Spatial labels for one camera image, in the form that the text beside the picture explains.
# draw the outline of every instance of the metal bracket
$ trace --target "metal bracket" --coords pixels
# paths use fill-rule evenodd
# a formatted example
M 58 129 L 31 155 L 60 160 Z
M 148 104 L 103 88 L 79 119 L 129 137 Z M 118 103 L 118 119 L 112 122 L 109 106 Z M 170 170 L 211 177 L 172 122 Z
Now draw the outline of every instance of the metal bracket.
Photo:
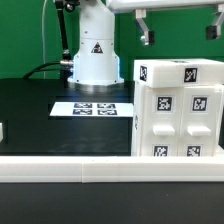
M 206 28 L 206 39 L 214 40 L 221 37 L 222 23 L 224 22 L 224 4 L 217 6 L 217 12 L 215 13 L 215 19 L 211 26 Z
M 150 31 L 148 26 L 146 25 L 144 18 L 146 18 L 146 9 L 136 9 L 135 10 L 135 19 L 143 32 L 143 36 L 141 37 L 141 41 L 144 45 L 153 45 L 154 40 L 154 31 Z

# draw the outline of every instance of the white rectangular block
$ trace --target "white rectangular block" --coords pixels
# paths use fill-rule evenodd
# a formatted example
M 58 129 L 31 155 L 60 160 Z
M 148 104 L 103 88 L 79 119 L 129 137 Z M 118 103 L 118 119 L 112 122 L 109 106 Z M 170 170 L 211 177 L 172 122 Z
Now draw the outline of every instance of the white rectangular block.
M 161 136 L 174 136 L 175 129 L 171 125 L 155 125 L 153 127 L 155 135 Z
M 179 156 L 213 156 L 218 147 L 223 86 L 184 88 Z
M 135 60 L 134 80 L 151 88 L 224 84 L 224 63 L 207 59 Z
M 191 136 L 210 136 L 212 131 L 206 126 L 188 126 L 187 132 Z

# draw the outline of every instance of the black cable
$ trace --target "black cable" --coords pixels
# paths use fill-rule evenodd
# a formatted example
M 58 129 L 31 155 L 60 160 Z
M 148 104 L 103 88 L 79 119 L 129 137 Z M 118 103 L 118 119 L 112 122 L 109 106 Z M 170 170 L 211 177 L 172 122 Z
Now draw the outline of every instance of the black cable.
M 46 64 L 43 64 L 43 65 L 40 65 L 40 66 L 36 67 L 35 69 L 33 69 L 32 71 L 30 71 L 30 72 L 28 72 L 27 74 L 25 74 L 25 75 L 23 76 L 23 79 L 29 79 L 29 77 L 30 77 L 33 73 L 35 73 L 35 72 L 41 70 L 41 68 L 45 68 L 45 67 L 48 67 L 48 66 L 51 66 L 51 65 L 58 65 L 58 64 L 60 65 L 60 62 L 59 62 L 59 61 L 54 61 L 54 62 L 50 62 L 50 63 L 46 63 Z

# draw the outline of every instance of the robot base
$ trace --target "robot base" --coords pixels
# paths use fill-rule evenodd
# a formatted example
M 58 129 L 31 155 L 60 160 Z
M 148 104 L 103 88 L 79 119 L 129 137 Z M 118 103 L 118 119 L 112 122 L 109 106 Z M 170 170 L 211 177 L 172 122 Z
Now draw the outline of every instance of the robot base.
M 68 88 L 81 90 L 84 92 L 90 92 L 90 93 L 106 93 L 106 92 L 113 92 L 116 90 L 120 90 L 124 88 L 124 80 L 121 79 L 118 82 L 114 84 L 109 85 L 91 85 L 91 84 L 83 84 L 78 82 L 71 82 L 68 79 Z

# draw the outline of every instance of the black table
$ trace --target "black table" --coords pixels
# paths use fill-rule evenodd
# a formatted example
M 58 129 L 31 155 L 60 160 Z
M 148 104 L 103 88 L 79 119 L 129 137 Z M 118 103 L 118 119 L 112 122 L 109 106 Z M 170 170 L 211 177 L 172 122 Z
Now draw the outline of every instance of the black table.
M 90 94 L 59 80 L 0 81 L 0 155 L 130 155 L 132 118 L 50 117 L 57 102 L 133 102 L 133 83 Z

